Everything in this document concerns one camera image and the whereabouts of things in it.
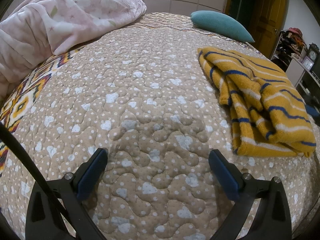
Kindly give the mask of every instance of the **pink blanket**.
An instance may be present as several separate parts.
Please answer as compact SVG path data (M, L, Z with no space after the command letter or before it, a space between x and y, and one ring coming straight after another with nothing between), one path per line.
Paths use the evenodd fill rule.
M142 0L25 0L0 23L0 102L52 55L127 25Z

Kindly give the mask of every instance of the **bed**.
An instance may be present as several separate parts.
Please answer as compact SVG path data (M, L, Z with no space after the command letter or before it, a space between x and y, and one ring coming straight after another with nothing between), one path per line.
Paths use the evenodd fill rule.
M46 60L7 98L0 120L48 180L108 149L107 169L84 203L108 239L210 239L233 205L210 172L211 148L255 178L280 177L298 234L320 204L319 148L310 158L234 155L228 110L197 59L196 49L208 45L265 58L189 17L146 14ZM0 156L2 213L24 239L34 179L2 143Z

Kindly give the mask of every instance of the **bolt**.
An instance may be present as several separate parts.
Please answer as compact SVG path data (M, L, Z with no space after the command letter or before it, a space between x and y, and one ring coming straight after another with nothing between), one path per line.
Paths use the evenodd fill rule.
M66 175L64 175L65 179L72 179L73 178L73 173L69 172Z
M281 182L281 179L279 177L274 177L273 180L276 182L276 183L280 183Z
M244 174L243 174L243 178L244 178L245 180L249 180L249 179L252 178L252 175L251 175L250 173L244 173Z

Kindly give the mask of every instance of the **pillow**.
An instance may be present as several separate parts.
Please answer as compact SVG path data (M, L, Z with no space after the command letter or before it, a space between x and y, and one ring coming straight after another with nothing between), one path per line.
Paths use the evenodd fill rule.
M235 19L215 11L196 11L191 14L191 21L201 29L219 33L241 42L254 42L248 31Z

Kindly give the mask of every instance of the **yellow striped garment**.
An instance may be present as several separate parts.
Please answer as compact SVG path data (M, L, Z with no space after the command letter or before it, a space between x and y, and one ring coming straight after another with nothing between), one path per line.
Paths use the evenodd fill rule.
M309 157L316 140L304 102L271 61L237 51L198 49L199 62L230 106L233 148L238 155Z

